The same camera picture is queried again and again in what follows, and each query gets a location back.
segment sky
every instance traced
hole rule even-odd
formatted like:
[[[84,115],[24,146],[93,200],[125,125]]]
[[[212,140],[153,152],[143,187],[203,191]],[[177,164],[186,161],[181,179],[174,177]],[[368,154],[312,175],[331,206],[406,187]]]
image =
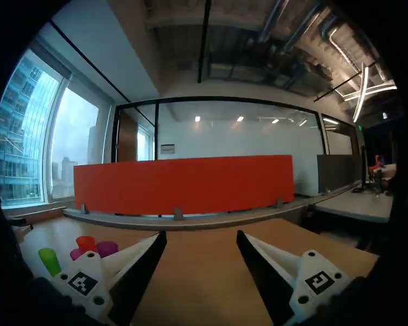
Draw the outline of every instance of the sky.
[[[60,102],[53,135],[52,161],[62,170],[68,156],[79,165],[87,164],[89,128],[97,123],[98,108],[68,88]]]

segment desk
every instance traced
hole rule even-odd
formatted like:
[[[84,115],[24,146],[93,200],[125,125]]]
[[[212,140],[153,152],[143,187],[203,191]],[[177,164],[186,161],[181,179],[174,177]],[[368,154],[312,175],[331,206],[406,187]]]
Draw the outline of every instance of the desk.
[[[374,223],[387,223],[393,197],[384,193],[375,195],[373,190],[352,192],[348,190],[335,197],[317,203],[319,211]]]
[[[271,325],[237,248],[238,229],[296,255],[315,249],[352,277],[366,276],[378,258],[277,218],[232,228],[168,231],[133,325]],[[63,268],[71,262],[69,253],[80,235],[114,240],[123,249],[153,234],[61,217],[34,224],[21,251],[36,276],[48,276],[38,257],[40,248],[53,248]]]

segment wall sign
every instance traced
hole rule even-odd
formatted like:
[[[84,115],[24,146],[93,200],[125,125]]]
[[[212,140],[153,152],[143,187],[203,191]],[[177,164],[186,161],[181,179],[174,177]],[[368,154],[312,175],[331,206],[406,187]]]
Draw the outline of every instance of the wall sign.
[[[175,145],[174,144],[164,144],[160,146],[160,154],[174,154]]]

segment wooden door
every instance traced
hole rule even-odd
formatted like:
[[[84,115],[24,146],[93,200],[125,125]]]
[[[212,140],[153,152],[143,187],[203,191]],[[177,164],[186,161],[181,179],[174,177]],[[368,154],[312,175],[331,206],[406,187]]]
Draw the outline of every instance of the wooden door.
[[[124,111],[119,116],[117,162],[136,161],[138,124]]]

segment plastic cup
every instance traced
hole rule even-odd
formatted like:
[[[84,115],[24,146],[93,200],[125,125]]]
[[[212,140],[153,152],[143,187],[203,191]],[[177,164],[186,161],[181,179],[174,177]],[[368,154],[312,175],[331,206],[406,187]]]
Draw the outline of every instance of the plastic cup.
[[[71,256],[72,261],[75,261],[81,255],[83,255],[83,254],[82,254],[82,251],[80,250],[80,248],[76,248],[76,249],[74,249],[74,250],[72,250],[70,252],[70,256]]]
[[[118,252],[118,244],[114,241],[101,241],[97,243],[98,253],[101,258]]]
[[[55,277],[60,273],[60,265],[56,253],[53,249],[43,248],[38,251],[39,258],[41,258],[42,263],[44,263],[45,268],[48,270],[52,277]]]
[[[93,252],[97,251],[97,245],[95,244],[95,239],[91,236],[80,236],[76,239],[78,247],[82,254],[87,252],[88,250]]]

